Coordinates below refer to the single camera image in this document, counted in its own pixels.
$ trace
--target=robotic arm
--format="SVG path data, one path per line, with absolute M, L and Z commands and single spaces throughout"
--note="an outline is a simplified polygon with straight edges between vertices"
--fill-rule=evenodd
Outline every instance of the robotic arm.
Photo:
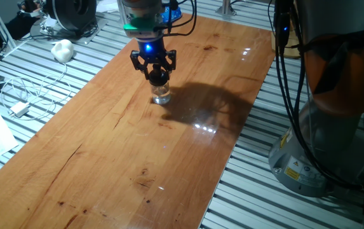
M 301 56 L 293 100 L 283 58 L 291 21 Z M 364 133 L 357 132 L 364 113 L 364 1 L 276 0 L 274 23 L 276 68 L 292 126 L 269 153 L 271 170 L 310 197 L 364 190 Z M 313 98 L 299 112 L 304 80 Z
M 178 8 L 179 4 L 176 0 L 171 0 L 168 4 L 163 4 L 161 0 L 123 0 L 122 3 L 129 21 L 128 24 L 124 25 L 125 33 L 128 37 L 135 38 L 139 46 L 139 51 L 131 52 L 133 66 L 135 70 L 144 73 L 146 80 L 149 80 L 152 86 L 153 101 L 157 104 L 165 104 L 170 99 L 168 84 L 170 73 L 176 70 L 176 50 L 167 51 L 163 37 L 186 36 L 192 31 L 189 34 L 172 34 L 172 17 L 169 17 L 169 22 L 163 22 L 160 13 L 164 12 L 163 9 L 167 6 L 170 16 L 172 10 Z M 196 16 L 196 10 L 193 10 L 193 16 Z M 153 65 L 151 71 L 148 70 L 149 64 Z

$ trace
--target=white cable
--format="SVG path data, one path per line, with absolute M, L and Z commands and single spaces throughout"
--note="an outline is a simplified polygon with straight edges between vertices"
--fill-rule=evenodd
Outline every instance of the white cable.
M 20 77 L 20 76 L 17 76 L 17 77 L 13 77 L 7 81 L 1 81 L 1 83 L 4 83 L 4 86 L 2 87 L 1 89 L 1 102 L 3 103 L 3 106 L 5 107 L 5 109 L 7 109 L 8 111 L 10 111 L 9 108 L 6 107 L 5 103 L 4 103 L 4 100 L 7 101 L 4 96 L 4 89 L 5 89 L 5 86 L 10 84 L 12 86 L 12 90 L 15 92 L 15 95 L 20 98 L 21 100 L 23 101 L 26 101 L 28 102 L 29 104 L 36 104 L 38 102 L 40 102 L 41 104 L 43 105 L 49 105 L 48 109 L 41 115 L 37 116 L 37 117 L 33 117 L 33 118 L 28 118 L 28 119 L 23 119 L 23 118 L 18 118 L 16 116 L 14 116 L 15 118 L 18 118 L 19 120 L 23 120 L 23 121 L 31 121 L 31 120 L 35 120 L 35 119 L 39 119 L 39 118 L 44 118 L 44 117 L 47 117 L 48 116 L 48 112 L 51 110 L 51 107 L 52 106 L 55 106 L 52 110 L 54 110 L 56 108 L 56 104 L 59 103 L 59 102 L 62 102 L 62 101 L 65 101 L 67 98 L 70 97 L 71 93 L 72 93 L 72 86 L 65 82 L 65 84 L 67 84 L 67 86 L 69 86 L 69 93 L 63 98 L 63 99 L 60 99 L 58 101 L 54 101 L 53 99 L 51 101 L 48 101 L 48 102 L 44 102 L 44 101 L 47 101 L 46 99 L 40 99 L 36 102 L 34 102 L 36 99 L 39 99 L 40 97 L 42 96 L 45 96 L 49 93 L 49 91 L 54 87 L 56 86 L 56 84 L 58 83 L 61 83 L 60 80 L 66 75 L 67 73 L 67 65 L 66 64 L 63 64 L 65 66 L 65 70 L 61 73 L 61 75 L 57 78 L 54 78 L 53 80 L 53 77 L 56 77 L 56 76 L 45 76 L 43 79 L 42 79 L 42 82 L 39 86 L 36 86 L 35 83 L 30 79 L 30 78 L 26 78 L 26 77 Z M 46 85 L 44 85 L 45 81 L 47 79 L 51 79 L 52 82 L 51 83 L 48 83 Z M 25 84 L 25 81 L 28 81 L 30 83 L 30 85 L 26 85 Z M 22 87 L 24 89 L 24 91 L 17 91 L 15 87 Z M 30 101 L 29 98 L 30 96 L 34 96 L 34 98 Z

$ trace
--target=wood grain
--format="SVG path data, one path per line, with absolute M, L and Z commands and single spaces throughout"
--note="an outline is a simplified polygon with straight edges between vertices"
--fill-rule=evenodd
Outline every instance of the wood grain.
M 165 38 L 177 69 L 159 106 L 131 41 L 0 170 L 0 228 L 197 228 L 270 44 L 267 31 L 198 17 L 190 36 Z

